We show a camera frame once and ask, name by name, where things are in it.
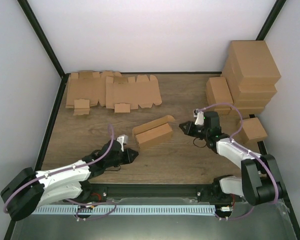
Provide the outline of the cardboard box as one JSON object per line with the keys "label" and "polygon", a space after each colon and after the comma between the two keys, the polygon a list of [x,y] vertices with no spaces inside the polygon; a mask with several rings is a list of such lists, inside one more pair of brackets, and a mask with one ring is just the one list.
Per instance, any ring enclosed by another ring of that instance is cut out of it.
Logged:
{"label": "cardboard box", "polygon": [[137,146],[140,151],[152,148],[169,141],[173,136],[173,129],[169,125],[175,121],[171,115],[136,126],[132,129]]}

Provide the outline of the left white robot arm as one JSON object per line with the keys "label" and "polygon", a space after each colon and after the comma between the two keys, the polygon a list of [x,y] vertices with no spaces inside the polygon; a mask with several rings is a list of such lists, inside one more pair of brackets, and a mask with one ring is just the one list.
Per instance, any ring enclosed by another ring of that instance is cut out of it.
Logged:
{"label": "left white robot arm", "polygon": [[116,139],[64,167],[44,171],[27,167],[1,191],[3,211],[17,222],[37,208],[58,201],[87,202],[92,196],[90,179],[102,175],[108,168],[131,164],[138,155],[138,151],[125,148]]}

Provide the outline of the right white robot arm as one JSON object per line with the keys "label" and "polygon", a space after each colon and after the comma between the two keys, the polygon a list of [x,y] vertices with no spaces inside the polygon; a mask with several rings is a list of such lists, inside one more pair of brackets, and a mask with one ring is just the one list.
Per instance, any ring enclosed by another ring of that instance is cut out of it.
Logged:
{"label": "right white robot arm", "polygon": [[187,136],[204,140],[214,153],[227,158],[241,170],[241,176],[225,175],[217,178],[212,188],[213,198],[219,202],[230,194],[243,197],[250,205],[276,203],[287,195],[277,161],[271,154],[260,154],[240,145],[222,131],[215,111],[196,111],[195,121],[179,124]]}

